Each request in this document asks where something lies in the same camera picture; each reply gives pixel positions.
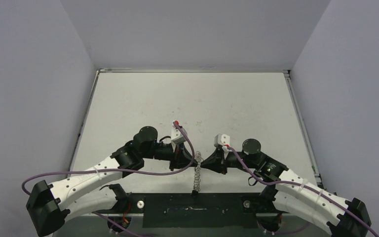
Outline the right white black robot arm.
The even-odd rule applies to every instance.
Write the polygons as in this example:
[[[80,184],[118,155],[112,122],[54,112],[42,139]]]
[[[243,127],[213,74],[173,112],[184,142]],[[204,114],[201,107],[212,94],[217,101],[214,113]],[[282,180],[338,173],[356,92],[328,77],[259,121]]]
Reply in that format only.
[[[332,237],[376,236],[367,208],[361,200],[339,197],[296,174],[283,163],[261,151],[256,139],[247,139],[238,152],[226,142],[216,142],[216,150],[201,167],[226,174],[238,168],[264,185],[260,198],[278,211],[293,214],[314,224]]]

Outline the key with black tag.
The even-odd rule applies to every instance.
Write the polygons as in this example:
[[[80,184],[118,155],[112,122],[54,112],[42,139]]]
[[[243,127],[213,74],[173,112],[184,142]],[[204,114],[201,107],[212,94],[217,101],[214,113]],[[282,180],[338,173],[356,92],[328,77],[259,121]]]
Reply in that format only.
[[[197,197],[197,196],[198,196],[198,194],[199,194],[199,192],[198,192],[198,191],[196,191],[196,190],[193,190],[193,191],[192,191],[192,193],[191,193],[191,196],[192,196],[193,198],[195,198],[195,197]]]

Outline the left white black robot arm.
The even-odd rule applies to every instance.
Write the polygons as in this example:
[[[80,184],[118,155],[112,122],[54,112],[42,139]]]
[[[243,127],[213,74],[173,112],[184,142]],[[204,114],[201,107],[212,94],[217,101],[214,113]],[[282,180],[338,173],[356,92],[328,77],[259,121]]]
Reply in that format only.
[[[41,180],[29,192],[26,183],[58,172],[39,174],[22,183],[22,190],[29,196],[26,209],[40,237],[60,229],[75,211],[69,206],[79,198],[112,181],[142,171],[146,158],[168,160],[172,167],[168,175],[181,173],[195,164],[195,150],[187,132],[176,121],[170,136],[171,142],[158,141],[158,132],[152,126],[142,127],[133,139],[117,149],[95,166],[84,171],[70,171],[70,177],[47,183]]]

